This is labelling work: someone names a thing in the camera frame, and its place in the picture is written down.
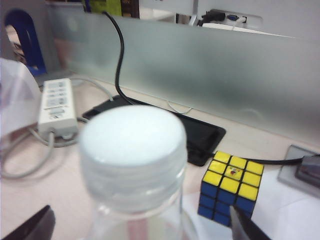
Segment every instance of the beige desk surface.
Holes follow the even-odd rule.
[[[112,94],[117,92],[112,84],[103,83]],[[170,109],[165,100],[131,90],[123,90],[129,97]],[[83,83],[73,88],[76,111],[80,116],[107,99],[95,86]],[[180,111],[188,107],[175,105]],[[221,117],[192,109],[189,117],[226,129],[226,135],[217,147],[237,156],[250,158],[282,159],[291,144],[320,151],[320,147],[292,140],[259,130]],[[1,238],[18,227],[45,205],[50,205],[56,217],[53,240],[76,240],[84,237],[91,224],[91,199],[83,184],[77,145],[55,148],[49,162],[34,176],[18,181],[1,180]],[[22,142],[9,156],[8,170],[21,171],[33,164],[46,147],[30,137]],[[183,188],[184,194],[200,190],[201,179],[207,169],[188,163]],[[279,168],[267,166],[265,172]]]

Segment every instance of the bottle neck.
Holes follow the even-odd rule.
[[[160,206],[137,212],[119,211],[107,206],[103,202],[95,203],[96,215],[105,216],[115,219],[125,219],[125,220],[139,220],[151,218],[152,216],[159,215],[174,208],[180,213],[182,211],[182,187],[180,187],[175,193],[173,193],[167,200],[165,200]]]

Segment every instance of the frosted glass partition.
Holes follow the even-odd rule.
[[[104,15],[49,9],[67,66],[113,83],[117,33]],[[117,17],[120,84],[320,145],[320,46],[294,38]]]

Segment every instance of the white cable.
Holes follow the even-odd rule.
[[[171,105],[171,103],[169,101],[166,101],[166,102],[168,103],[170,108],[172,108],[178,114],[187,114],[193,109],[192,107],[189,107],[189,109],[187,111],[178,111],[177,109],[174,108],[174,106]]]
[[[100,89],[103,92],[105,92],[108,95],[110,101],[114,100],[112,94],[105,87],[103,87],[100,83],[98,83],[97,81],[95,81],[95,80],[93,80],[91,78],[85,78],[83,76],[81,76],[81,77],[77,77],[77,76],[73,77],[72,76],[72,77],[69,77],[69,78],[70,78],[70,80],[83,80],[83,81],[90,82],[90,83],[94,84],[98,89]]]
[[[6,163],[6,156],[12,151],[12,149],[18,144],[20,143],[23,139],[25,139],[30,133],[28,132],[28,134],[24,134],[22,135],[22,137],[19,137],[16,141],[14,141],[14,143],[9,147],[8,150],[5,151],[5,153],[2,156],[2,166],[1,166],[1,176],[5,179],[21,179],[24,178],[26,176],[29,176],[31,174],[33,174],[34,172],[36,172],[37,170],[39,170],[49,159],[49,157],[51,156],[51,153],[54,149],[54,144],[55,144],[55,134],[53,132],[49,133],[49,141],[48,141],[48,151],[45,154],[45,156],[30,170],[27,170],[25,172],[22,173],[17,173],[17,174],[13,174],[13,173],[9,173],[6,171],[5,169],[5,163]]]
[[[235,26],[238,25],[238,23],[244,23],[246,20],[247,20],[247,18],[244,16],[239,17],[237,20],[234,21],[234,24],[232,26],[231,31],[233,31],[235,29]]]

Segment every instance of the power strip socket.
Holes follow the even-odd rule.
[[[43,93],[38,119],[38,132],[48,139],[49,132],[56,137],[70,139],[78,132],[71,80],[61,78],[43,83]]]

